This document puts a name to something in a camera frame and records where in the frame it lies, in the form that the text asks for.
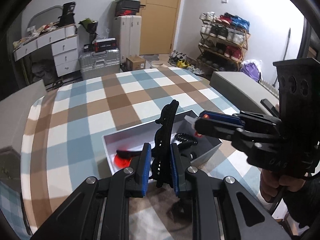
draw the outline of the brown cardboard box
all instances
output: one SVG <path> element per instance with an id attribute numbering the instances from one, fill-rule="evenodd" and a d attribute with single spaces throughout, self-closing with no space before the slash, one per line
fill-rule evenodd
<path id="1" fill-rule="evenodd" d="M 127 58 L 127 68 L 132 70 L 139 70 L 146 68 L 146 60 L 141 57 L 128 57 Z"/>

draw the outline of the human hand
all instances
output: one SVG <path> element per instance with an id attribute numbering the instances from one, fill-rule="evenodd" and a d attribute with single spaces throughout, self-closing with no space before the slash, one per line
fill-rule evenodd
<path id="1" fill-rule="evenodd" d="M 288 186 L 287 189 L 292 192 L 300 190 L 305 183 L 303 179 L 296 179 L 287 175 L 280 178 L 271 171 L 262 170 L 260 174 L 260 192 L 265 201 L 270 201 L 272 197 L 278 194 L 279 186 Z"/>

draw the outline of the drawer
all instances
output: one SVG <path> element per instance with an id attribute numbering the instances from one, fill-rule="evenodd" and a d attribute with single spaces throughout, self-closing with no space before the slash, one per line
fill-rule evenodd
<path id="1" fill-rule="evenodd" d="M 29 53 L 35 51 L 37 49 L 37 41 L 30 41 L 28 44 L 22 46 L 20 49 L 17 49 L 14 52 L 14 58 L 15 60 L 21 59 L 25 55 L 28 55 Z"/>
<path id="2" fill-rule="evenodd" d="M 66 37 L 69 37 L 69 36 L 76 34 L 76 27 L 74 25 L 66 27 L 65 30 L 66 30 Z"/>
<path id="3" fill-rule="evenodd" d="M 66 37 L 66 35 L 65 35 L 65 32 L 64 32 L 64 28 L 61 28 L 61 29 L 52 31 L 50 33 L 47 33 L 47 34 L 45 34 L 43 36 L 40 36 L 37 39 L 38 49 L 43 47 L 43 46 L 45 46 L 45 45 L 48 45 L 50 43 L 65 39 L 65 37 Z"/>
<path id="4" fill-rule="evenodd" d="M 73 50 L 70 50 L 70 51 L 67 51 L 67 52 L 63 52 L 63 53 L 60 53 L 58 55 L 55 55 L 53 56 L 53 59 L 54 59 L 54 64 L 56 66 L 59 66 L 63 63 L 67 63 L 67 62 L 70 62 L 70 61 L 73 61 L 73 60 L 76 60 L 78 59 L 78 50 L 77 49 L 73 49 Z"/>
<path id="5" fill-rule="evenodd" d="M 51 44 L 52 55 L 57 55 L 78 47 L 77 37 L 72 37 L 56 43 Z"/>
<path id="6" fill-rule="evenodd" d="M 56 66 L 58 77 L 63 76 L 65 74 L 80 70 L 80 64 L 78 60 L 73 60 L 67 63 L 63 63 L 59 66 Z"/>

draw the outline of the blue gripper pad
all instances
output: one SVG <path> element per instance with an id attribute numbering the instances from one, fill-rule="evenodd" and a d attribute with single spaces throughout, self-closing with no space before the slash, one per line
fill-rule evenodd
<path id="1" fill-rule="evenodd" d="M 203 117 L 205 114 L 207 114 L 210 119 L 217 120 L 217 121 L 222 121 L 222 122 L 227 122 L 227 123 L 232 123 L 236 125 L 242 125 L 243 123 L 241 122 L 240 118 L 237 116 L 232 116 L 228 114 L 219 114 L 216 112 L 210 112 L 210 111 L 203 111 L 200 114 L 200 117 Z"/>
<path id="2" fill-rule="evenodd" d="M 178 179 L 178 170 L 176 165 L 176 160 L 174 157 L 174 151 L 172 148 L 172 144 L 170 145 L 170 164 L 171 164 L 171 176 L 172 176 L 172 184 L 173 190 L 176 193 L 176 196 L 179 194 L 179 179 Z"/>
<path id="3" fill-rule="evenodd" d="M 151 145 L 148 143 L 146 162 L 144 163 L 143 173 L 142 173 L 142 195 L 145 196 L 148 189 L 149 181 L 149 171 L 151 163 Z"/>

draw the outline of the door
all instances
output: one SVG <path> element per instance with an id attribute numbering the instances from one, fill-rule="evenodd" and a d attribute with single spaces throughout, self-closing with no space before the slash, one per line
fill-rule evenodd
<path id="1" fill-rule="evenodd" d="M 180 0 L 141 0 L 140 55 L 170 53 L 179 4 Z"/>

